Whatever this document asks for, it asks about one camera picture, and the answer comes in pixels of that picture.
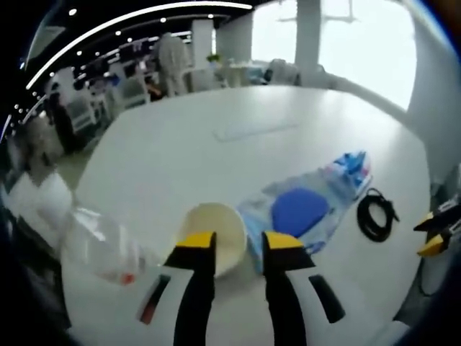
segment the plastic bottle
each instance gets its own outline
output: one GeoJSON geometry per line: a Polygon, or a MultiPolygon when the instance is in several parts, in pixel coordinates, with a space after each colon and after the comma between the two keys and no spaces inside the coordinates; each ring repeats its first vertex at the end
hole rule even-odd
{"type": "Polygon", "coordinates": [[[60,232],[61,256],[95,275],[127,285],[144,271],[146,252],[127,229],[78,203],[59,174],[50,175],[40,186],[37,212],[60,232]]]}

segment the window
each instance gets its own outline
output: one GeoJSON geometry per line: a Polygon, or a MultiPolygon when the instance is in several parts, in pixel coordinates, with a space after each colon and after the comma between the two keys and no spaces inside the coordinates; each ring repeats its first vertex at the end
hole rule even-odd
{"type": "Polygon", "coordinates": [[[322,0],[319,63],[408,109],[416,75],[408,10],[388,0],[322,0]]]}
{"type": "Polygon", "coordinates": [[[297,0],[272,1],[256,8],[253,17],[251,58],[279,58],[294,63],[297,42],[297,0]]]}

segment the blue sponge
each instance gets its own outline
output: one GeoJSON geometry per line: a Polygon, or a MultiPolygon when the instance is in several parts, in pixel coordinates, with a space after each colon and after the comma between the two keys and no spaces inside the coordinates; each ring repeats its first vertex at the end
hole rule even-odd
{"type": "Polygon", "coordinates": [[[274,230],[299,238],[329,211],[326,199],[317,192],[297,188],[281,194],[272,205],[274,230]]]}

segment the coiled black cable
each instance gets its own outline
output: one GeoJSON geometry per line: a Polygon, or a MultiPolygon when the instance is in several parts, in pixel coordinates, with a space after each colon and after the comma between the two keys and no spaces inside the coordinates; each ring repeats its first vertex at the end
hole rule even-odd
{"type": "Polygon", "coordinates": [[[357,207],[357,222],[362,233],[370,240],[381,243],[389,237],[394,219],[400,221],[395,213],[392,202],[386,200],[382,196],[382,193],[375,188],[368,189],[367,195],[359,202],[357,207]],[[378,205],[384,211],[386,216],[384,227],[378,225],[370,215],[371,204],[378,205]]]}

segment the white table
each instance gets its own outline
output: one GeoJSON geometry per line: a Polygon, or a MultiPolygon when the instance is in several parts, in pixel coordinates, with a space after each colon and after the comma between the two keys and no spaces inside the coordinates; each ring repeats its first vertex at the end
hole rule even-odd
{"type": "MultiPolygon", "coordinates": [[[[372,186],[394,202],[400,223],[394,223],[386,242],[372,243],[359,231],[353,206],[313,260],[330,278],[333,290],[342,291],[337,282],[346,278],[376,320],[387,322],[398,312],[419,265],[416,250],[425,234],[412,228],[429,210],[429,172],[423,143],[389,115],[354,96],[255,86],[191,94],[128,110],[96,148],[77,196],[125,224],[138,241],[165,258],[185,213],[194,205],[210,201],[237,205],[271,182],[309,172],[359,149],[370,154],[372,186]],[[219,142],[215,136],[267,124],[287,126],[234,141],[219,142]]],[[[211,344],[272,341],[264,279],[249,263],[247,258],[216,283],[207,329],[211,344]]],[[[66,304],[74,323],[90,318],[95,302],[117,294],[116,289],[109,294],[111,288],[91,286],[102,283],[78,278],[63,263],[66,304]]]]}

